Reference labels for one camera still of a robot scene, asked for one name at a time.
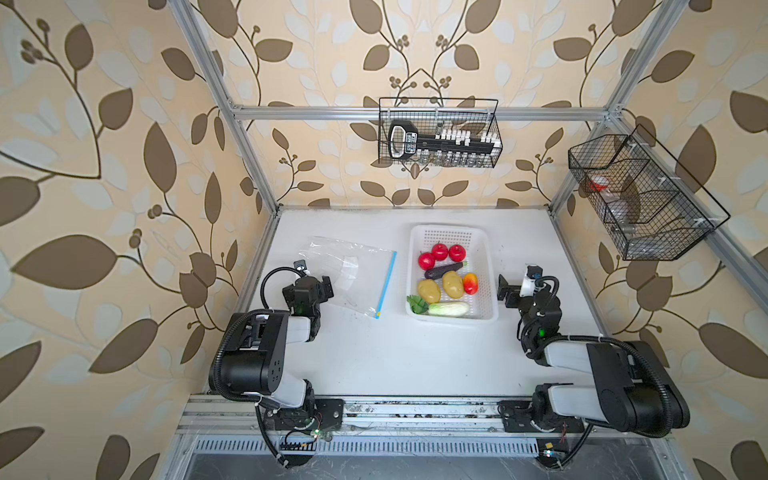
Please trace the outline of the clear zip top bag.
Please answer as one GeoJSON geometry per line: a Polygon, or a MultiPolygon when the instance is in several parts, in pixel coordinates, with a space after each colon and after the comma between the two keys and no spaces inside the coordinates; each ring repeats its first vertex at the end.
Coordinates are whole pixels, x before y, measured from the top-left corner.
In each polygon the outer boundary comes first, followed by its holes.
{"type": "Polygon", "coordinates": [[[314,236],[298,255],[311,274],[330,278],[334,304],[371,318],[381,316],[396,251],[314,236]]]}

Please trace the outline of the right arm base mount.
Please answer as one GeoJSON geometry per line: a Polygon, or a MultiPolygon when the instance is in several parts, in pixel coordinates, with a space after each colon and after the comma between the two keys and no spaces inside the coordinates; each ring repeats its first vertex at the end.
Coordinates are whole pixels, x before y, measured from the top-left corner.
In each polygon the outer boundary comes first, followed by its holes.
{"type": "Polygon", "coordinates": [[[529,400],[502,400],[497,404],[506,433],[553,434],[537,439],[537,463],[547,470],[564,470],[586,443],[593,427],[583,420],[557,414],[543,393],[529,400]]]}

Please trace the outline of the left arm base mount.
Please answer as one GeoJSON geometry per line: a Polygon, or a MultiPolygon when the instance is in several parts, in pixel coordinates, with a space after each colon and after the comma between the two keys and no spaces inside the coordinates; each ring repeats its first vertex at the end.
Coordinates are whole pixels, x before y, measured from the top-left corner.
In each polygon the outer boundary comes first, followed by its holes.
{"type": "Polygon", "coordinates": [[[264,446],[277,463],[290,469],[307,463],[322,442],[330,442],[343,423],[341,398],[307,397],[298,408],[256,407],[264,446]]]}

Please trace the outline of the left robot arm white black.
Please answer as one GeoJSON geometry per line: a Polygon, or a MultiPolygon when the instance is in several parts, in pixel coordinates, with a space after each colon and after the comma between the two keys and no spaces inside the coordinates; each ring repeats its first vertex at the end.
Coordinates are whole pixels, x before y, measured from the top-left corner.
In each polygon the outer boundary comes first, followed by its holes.
{"type": "Polygon", "coordinates": [[[311,276],[296,262],[268,272],[259,297],[261,309],[235,313],[230,319],[213,358],[209,386],[230,401],[311,417],[316,410],[313,387],[287,371],[286,349],[316,339],[321,305],[334,297],[331,279],[311,276]],[[274,275],[287,272],[297,279],[282,289],[286,307],[272,309],[266,301],[266,284],[274,275]]]}

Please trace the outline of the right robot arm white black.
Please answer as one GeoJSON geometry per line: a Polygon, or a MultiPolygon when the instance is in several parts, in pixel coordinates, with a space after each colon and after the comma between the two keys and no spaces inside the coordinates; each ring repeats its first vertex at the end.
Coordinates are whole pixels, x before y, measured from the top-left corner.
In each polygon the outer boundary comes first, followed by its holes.
{"type": "Polygon", "coordinates": [[[528,359],[590,380],[584,385],[544,383],[527,402],[499,402],[505,430],[582,432],[595,425],[662,438],[687,427],[689,406],[650,344],[561,333],[558,291],[556,277],[532,267],[518,285],[500,277],[497,298],[518,311],[516,338],[528,359]]]}

